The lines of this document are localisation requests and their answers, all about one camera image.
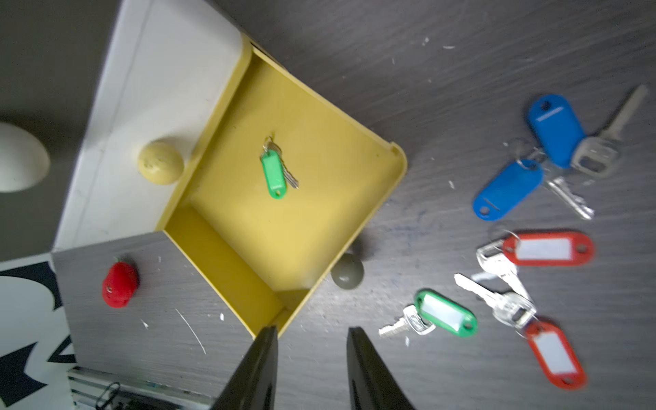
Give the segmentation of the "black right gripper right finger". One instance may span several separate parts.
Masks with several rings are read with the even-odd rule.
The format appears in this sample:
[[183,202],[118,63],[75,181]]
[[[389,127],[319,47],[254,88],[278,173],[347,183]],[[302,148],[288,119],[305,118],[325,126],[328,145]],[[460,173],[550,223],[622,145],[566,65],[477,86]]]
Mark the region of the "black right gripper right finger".
[[346,351],[352,409],[414,409],[361,327],[348,330]]

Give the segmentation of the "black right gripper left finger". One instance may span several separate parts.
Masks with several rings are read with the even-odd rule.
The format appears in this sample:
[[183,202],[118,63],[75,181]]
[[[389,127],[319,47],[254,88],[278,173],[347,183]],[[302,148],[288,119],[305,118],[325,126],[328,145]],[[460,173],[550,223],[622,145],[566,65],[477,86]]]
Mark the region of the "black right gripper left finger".
[[278,329],[263,328],[237,370],[210,407],[215,409],[273,409],[278,376]]

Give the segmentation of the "green tagged key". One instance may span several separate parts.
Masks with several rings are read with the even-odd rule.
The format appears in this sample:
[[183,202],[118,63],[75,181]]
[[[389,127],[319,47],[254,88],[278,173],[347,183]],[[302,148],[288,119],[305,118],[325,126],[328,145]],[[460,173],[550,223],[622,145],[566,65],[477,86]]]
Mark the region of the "green tagged key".
[[400,318],[379,328],[379,336],[390,338],[405,331],[425,336],[436,329],[458,338],[470,338],[478,332],[478,320],[470,310],[436,291],[419,290],[413,303],[401,311]]
[[282,150],[274,142],[272,134],[265,138],[260,162],[268,193],[273,199],[283,199],[289,188],[299,189],[299,182],[285,167]]

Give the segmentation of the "yellow bottom drawer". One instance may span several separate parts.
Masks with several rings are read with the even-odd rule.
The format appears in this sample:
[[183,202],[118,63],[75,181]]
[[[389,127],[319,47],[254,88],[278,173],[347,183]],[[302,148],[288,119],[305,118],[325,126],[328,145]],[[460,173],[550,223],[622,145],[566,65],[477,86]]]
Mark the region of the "yellow bottom drawer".
[[[299,182],[281,200],[260,155],[272,134]],[[163,211],[164,232],[256,335],[284,332],[408,169],[248,38]]]

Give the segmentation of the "red tagged key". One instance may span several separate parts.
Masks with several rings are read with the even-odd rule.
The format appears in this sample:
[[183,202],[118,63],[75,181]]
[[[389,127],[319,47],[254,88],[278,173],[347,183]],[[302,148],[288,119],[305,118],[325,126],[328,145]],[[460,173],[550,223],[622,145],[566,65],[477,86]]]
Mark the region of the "red tagged key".
[[483,271],[506,282],[526,300],[531,297],[519,279],[520,267],[578,267],[591,262],[595,254],[591,237],[576,231],[509,232],[476,250]]

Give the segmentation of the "drawer unit olive cream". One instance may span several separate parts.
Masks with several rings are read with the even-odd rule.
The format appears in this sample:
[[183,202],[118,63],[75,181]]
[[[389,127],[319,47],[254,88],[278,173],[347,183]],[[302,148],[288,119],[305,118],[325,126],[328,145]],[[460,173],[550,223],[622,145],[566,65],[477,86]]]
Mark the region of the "drawer unit olive cream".
[[212,1],[4,1],[2,260],[153,232],[139,153],[189,162],[243,54]]

